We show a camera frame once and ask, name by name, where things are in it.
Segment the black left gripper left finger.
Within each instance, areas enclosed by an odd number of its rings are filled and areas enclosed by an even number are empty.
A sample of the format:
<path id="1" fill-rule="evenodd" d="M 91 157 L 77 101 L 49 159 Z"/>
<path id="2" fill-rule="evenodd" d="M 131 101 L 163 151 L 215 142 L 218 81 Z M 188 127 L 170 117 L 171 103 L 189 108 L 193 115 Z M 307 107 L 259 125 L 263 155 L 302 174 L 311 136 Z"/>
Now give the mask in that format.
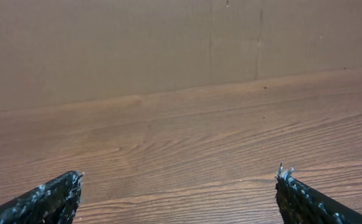
<path id="1" fill-rule="evenodd" d="M 83 174 L 68 171 L 0 205 L 0 224 L 72 224 Z"/>

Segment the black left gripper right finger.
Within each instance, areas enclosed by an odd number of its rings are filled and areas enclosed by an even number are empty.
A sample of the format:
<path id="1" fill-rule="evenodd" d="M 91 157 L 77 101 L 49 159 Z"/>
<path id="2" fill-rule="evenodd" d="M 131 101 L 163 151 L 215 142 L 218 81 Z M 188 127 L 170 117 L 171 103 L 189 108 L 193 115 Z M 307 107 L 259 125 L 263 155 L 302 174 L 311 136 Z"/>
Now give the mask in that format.
<path id="1" fill-rule="evenodd" d="M 362 224 L 362 214 L 293 176 L 280 164 L 275 199 L 284 224 Z"/>

